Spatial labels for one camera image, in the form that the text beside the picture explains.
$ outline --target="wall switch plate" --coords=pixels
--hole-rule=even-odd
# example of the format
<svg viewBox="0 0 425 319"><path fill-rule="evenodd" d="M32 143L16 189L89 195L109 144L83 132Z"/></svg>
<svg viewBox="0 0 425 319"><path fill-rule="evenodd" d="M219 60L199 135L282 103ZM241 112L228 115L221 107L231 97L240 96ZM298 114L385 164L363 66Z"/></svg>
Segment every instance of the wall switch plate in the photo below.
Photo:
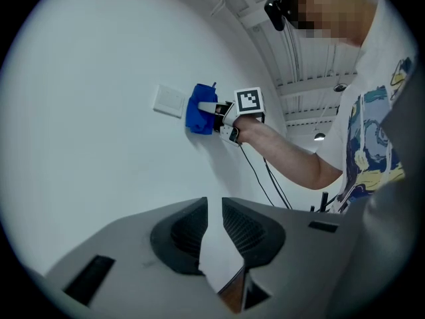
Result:
<svg viewBox="0 0 425 319"><path fill-rule="evenodd" d="M155 111L181 118L186 96L164 85L159 85L153 109Z"/></svg>

